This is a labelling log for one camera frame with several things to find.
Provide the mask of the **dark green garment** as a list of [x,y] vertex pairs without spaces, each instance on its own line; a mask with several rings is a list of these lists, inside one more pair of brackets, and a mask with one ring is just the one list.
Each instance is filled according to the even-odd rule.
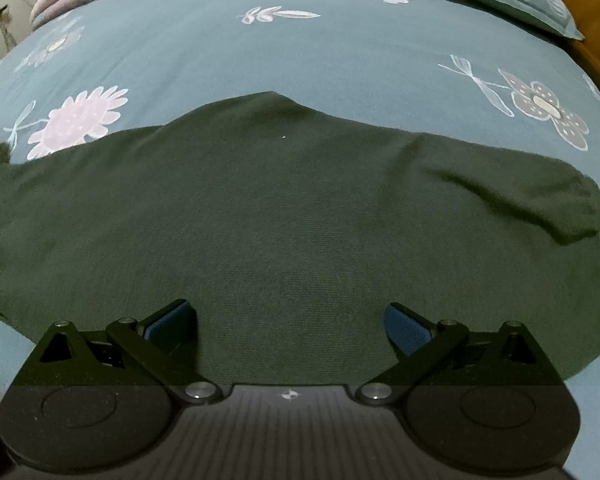
[[384,312],[524,323],[600,355],[600,189],[557,159],[373,127],[273,92],[22,165],[0,156],[0,320],[31,340],[175,299],[215,382],[362,382]]

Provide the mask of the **teal floral bed sheet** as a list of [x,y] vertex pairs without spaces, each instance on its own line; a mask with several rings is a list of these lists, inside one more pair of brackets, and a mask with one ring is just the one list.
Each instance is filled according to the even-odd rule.
[[327,114],[560,158],[600,187],[600,89],[553,39],[458,0],[96,0],[0,61],[15,162],[53,112],[108,132],[273,90]]

